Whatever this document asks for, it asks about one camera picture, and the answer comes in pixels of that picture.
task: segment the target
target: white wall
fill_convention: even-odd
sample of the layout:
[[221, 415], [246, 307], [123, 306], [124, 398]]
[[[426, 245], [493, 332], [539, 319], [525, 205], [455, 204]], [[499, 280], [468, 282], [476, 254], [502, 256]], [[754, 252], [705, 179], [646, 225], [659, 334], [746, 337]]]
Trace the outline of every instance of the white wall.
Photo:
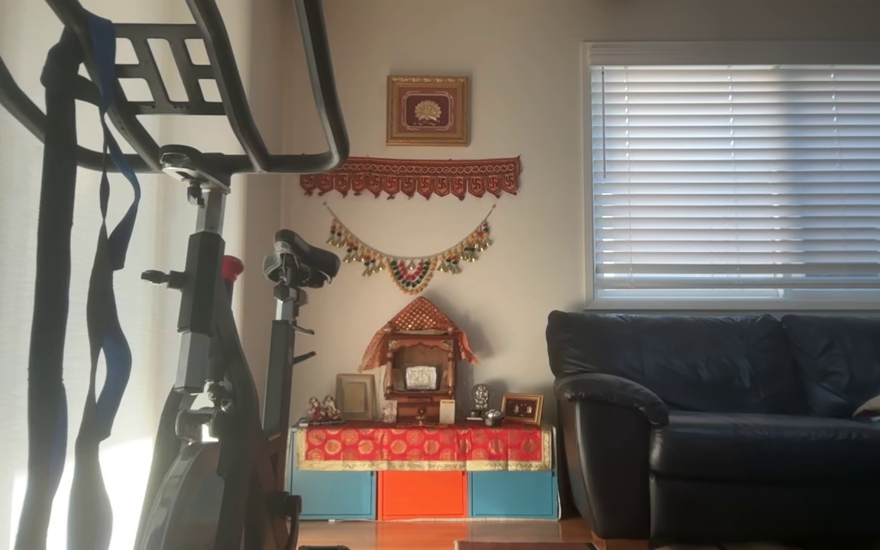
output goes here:
[[[551, 392], [545, 317], [584, 303], [580, 42], [880, 39], [880, 2], [867, 0], [325, 0], [325, 15], [353, 156], [521, 154], [521, 191], [499, 201], [493, 247], [462, 275], [437, 274], [425, 292], [467, 330], [481, 360], [461, 386], [493, 383], [496, 396]], [[292, 86], [280, 110], [283, 149], [315, 152], [325, 144], [296, 31], [283, 30]], [[385, 80], [403, 73], [471, 77], [471, 146], [385, 146]], [[331, 222], [322, 199], [287, 179], [284, 225], [322, 243]], [[404, 255], [454, 244], [492, 203], [325, 197], [357, 236]], [[353, 265], [312, 293], [301, 322], [318, 335], [299, 341], [319, 354], [297, 368], [293, 411], [354, 372], [373, 333], [409, 300], [385, 273], [363, 278]], [[555, 415], [551, 401], [545, 411]]]

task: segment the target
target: red wall hanging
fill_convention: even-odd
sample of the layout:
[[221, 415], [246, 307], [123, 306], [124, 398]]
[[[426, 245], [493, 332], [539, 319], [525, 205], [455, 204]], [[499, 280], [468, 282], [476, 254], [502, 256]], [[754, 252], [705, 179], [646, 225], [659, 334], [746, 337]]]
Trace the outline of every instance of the red wall hanging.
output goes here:
[[502, 193], [517, 195], [521, 157], [489, 160], [398, 160], [349, 157], [337, 170], [323, 174], [304, 174], [301, 188], [311, 196], [338, 191], [342, 197], [369, 191], [377, 198], [383, 192], [389, 199], [402, 193], [410, 199], [416, 193], [429, 199], [433, 195], [453, 195], [461, 201], [467, 194], [483, 197]]

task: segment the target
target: black strap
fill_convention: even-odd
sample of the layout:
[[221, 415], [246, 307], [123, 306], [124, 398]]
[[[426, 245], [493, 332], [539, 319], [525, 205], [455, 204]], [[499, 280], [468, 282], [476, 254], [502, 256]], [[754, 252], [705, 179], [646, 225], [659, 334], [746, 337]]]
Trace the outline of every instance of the black strap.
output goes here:
[[[47, 66], [76, 77], [80, 45], [71, 32], [49, 52]], [[76, 106], [73, 87], [47, 78], [46, 136], [36, 237], [36, 284], [29, 341], [27, 491], [15, 550], [44, 550], [50, 508], [66, 462], [63, 341], [70, 309], [70, 230], [76, 194]]]

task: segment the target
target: gold picture frame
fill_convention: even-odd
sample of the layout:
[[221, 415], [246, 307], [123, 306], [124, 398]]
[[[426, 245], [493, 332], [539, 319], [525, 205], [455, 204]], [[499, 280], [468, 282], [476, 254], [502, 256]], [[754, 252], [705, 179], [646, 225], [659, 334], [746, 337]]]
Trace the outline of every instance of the gold picture frame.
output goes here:
[[466, 147], [467, 76], [387, 77], [387, 145]]
[[504, 420], [521, 424], [542, 424], [542, 401], [538, 393], [505, 393], [502, 396]]
[[371, 420], [376, 414], [376, 377], [339, 374], [335, 377], [335, 405], [342, 420]]

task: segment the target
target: window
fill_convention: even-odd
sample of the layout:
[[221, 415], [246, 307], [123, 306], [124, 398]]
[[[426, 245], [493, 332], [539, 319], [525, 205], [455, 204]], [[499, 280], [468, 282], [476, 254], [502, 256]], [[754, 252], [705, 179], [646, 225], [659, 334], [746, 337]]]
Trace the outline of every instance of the window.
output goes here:
[[660, 57], [590, 52], [594, 304], [880, 309], [880, 63]]

